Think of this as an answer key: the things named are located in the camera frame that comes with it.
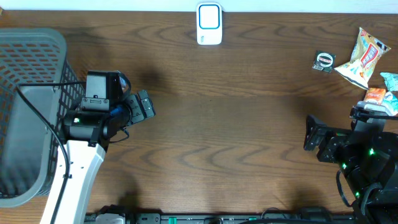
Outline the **mint green pack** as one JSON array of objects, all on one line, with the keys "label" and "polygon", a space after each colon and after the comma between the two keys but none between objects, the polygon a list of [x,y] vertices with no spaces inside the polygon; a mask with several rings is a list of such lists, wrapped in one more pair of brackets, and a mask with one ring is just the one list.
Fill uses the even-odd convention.
[{"label": "mint green pack", "polygon": [[389,91],[398,91],[398,74],[381,72],[381,77],[384,78],[384,83]]}]

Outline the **yellow snack bag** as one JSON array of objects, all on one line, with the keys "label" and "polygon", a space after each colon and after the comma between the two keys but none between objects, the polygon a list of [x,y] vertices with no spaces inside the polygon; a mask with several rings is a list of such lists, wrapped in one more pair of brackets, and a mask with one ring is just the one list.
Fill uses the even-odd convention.
[{"label": "yellow snack bag", "polygon": [[360,27],[350,61],[335,67],[334,70],[351,84],[367,90],[377,62],[390,49],[388,45]]}]

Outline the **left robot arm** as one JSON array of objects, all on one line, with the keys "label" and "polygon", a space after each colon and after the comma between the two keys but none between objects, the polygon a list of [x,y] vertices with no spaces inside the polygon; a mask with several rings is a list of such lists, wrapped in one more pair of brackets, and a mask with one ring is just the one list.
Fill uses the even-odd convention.
[{"label": "left robot arm", "polygon": [[118,131],[155,116],[125,74],[90,70],[85,95],[61,120],[55,176],[41,223],[83,223],[95,177]]}]

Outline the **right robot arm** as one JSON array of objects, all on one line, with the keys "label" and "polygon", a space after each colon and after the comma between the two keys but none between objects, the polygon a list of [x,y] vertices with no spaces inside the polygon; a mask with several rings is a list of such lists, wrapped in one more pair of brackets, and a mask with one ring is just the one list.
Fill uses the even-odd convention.
[{"label": "right robot arm", "polygon": [[357,118],[350,129],[306,118],[303,148],[318,149],[320,162],[338,164],[355,200],[358,223],[397,223],[397,134],[385,132],[383,119]]}]

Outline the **teal small carton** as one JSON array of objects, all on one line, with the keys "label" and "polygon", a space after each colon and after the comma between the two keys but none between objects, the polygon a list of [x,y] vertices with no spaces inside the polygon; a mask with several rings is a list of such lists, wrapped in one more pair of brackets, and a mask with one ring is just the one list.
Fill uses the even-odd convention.
[{"label": "teal small carton", "polygon": [[386,107],[389,116],[397,115],[397,97],[392,92],[385,94],[382,105]]}]

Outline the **round tape roll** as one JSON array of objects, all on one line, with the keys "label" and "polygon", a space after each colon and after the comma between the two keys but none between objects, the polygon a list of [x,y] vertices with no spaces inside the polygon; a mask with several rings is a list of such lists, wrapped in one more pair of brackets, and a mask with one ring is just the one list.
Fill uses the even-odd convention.
[{"label": "round tape roll", "polygon": [[322,72],[331,73],[334,69],[335,58],[335,54],[317,50],[312,68]]}]

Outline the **orange small carton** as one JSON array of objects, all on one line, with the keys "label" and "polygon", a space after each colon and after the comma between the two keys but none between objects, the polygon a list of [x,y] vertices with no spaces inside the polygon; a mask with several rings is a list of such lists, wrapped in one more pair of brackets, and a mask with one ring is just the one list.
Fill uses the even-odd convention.
[{"label": "orange small carton", "polygon": [[365,94],[364,102],[381,105],[386,94],[383,88],[369,88]]}]

